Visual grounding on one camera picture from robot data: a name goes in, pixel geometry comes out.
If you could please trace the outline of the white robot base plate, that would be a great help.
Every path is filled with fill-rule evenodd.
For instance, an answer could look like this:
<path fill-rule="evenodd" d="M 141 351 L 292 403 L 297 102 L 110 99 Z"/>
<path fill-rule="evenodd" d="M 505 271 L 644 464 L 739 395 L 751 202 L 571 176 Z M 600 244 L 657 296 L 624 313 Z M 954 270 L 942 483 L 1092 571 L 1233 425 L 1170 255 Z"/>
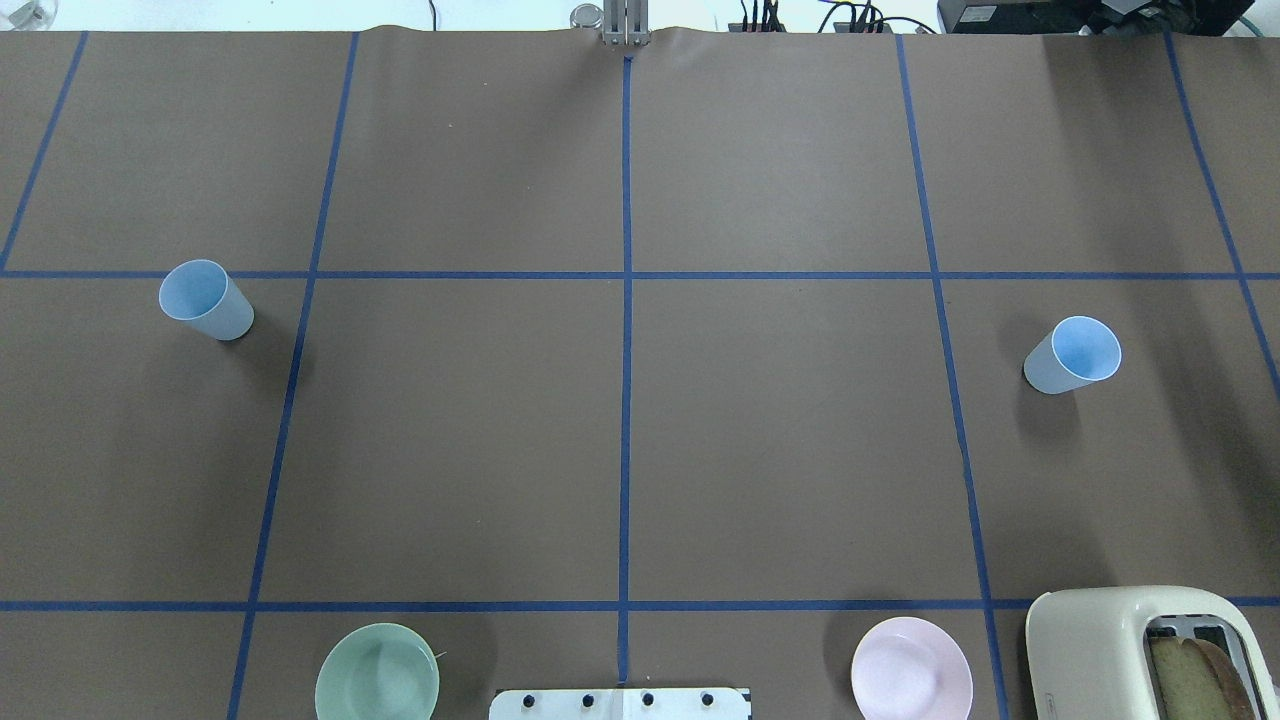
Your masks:
<path fill-rule="evenodd" d="M 511 689 L 489 719 L 751 719 L 748 689 L 731 687 Z"/>

